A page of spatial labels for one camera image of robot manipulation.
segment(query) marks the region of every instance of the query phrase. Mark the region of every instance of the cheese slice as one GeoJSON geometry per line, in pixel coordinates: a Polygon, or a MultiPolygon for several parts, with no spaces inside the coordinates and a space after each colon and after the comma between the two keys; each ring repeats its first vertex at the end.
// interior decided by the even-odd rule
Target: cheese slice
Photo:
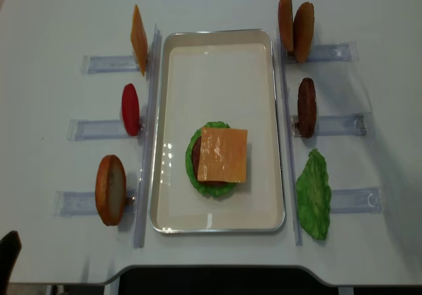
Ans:
{"type": "Polygon", "coordinates": [[[146,58],[148,57],[148,42],[138,5],[133,9],[131,42],[133,51],[138,59],[140,72],[145,76],[146,58]]]}
{"type": "Polygon", "coordinates": [[[246,182],[247,130],[202,128],[198,181],[246,182]]]}

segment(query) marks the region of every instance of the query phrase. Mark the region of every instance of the red tomato slice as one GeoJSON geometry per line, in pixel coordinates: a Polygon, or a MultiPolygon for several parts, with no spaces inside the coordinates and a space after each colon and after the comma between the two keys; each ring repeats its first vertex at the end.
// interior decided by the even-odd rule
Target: red tomato slice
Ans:
{"type": "Polygon", "coordinates": [[[121,98],[121,114],[128,135],[134,137],[138,135],[139,124],[139,101],[135,87],[128,84],[123,89],[121,98]]]}

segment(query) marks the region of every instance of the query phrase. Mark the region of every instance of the table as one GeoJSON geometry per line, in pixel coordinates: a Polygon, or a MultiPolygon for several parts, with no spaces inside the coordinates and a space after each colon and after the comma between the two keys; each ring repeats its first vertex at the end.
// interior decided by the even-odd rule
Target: table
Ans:
{"type": "MultiPolygon", "coordinates": [[[[163,39],[174,32],[261,28],[275,41],[278,0],[6,0],[0,12],[0,236],[18,230],[23,244],[11,282],[105,283],[145,265],[269,265],[301,267],[328,284],[422,284],[416,232],[422,0],[293,0],[293,10],[303,1],[315,6],[320,43],[357,42],[356,68],[383,154],[375,164],[391,185],[383,214],[332,216],[325,244],[304,234],[296,246],[284,168],[286,221],[273,234],[163,236],[148,223],[145,247],[135,249],[130,219],[126,228],[109,228],[96,216],[54,216],[55,192],[93,190],[106,154],[121,158],[131,183],[140,177],[135,140],[66,140],[70,119],[117,119],[128,82],[141,104],[147,101],[137,73],[80,72],[84,54],[131,52],[135,3],[148,39],[157,24],[163,39]]],[[[278,52],[274,62],[280,89],[278,52]]],[[[281,134],[283,154],[284,128],[281,134]]]]}

